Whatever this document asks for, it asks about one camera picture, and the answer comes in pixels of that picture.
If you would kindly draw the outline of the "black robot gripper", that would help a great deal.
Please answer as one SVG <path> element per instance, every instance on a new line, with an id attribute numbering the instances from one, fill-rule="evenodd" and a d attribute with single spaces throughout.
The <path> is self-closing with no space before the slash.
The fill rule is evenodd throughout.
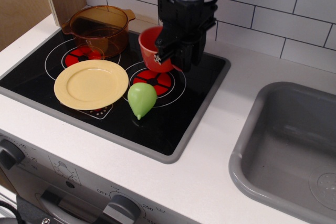
<path id="1" fill-rule="evenodd" d="M 159 20 L 163 29 L 155 41 L 158 52 L 154 61 L 162 65 L 170 60 L 172 66 L 181 72 L 188 72 L 201 61 L 206 31 L 215 22 L 214 13 L 218 0 L 158 0 Z M 189 36 L 199 36 L 192 44 L 185 40 Z"/>

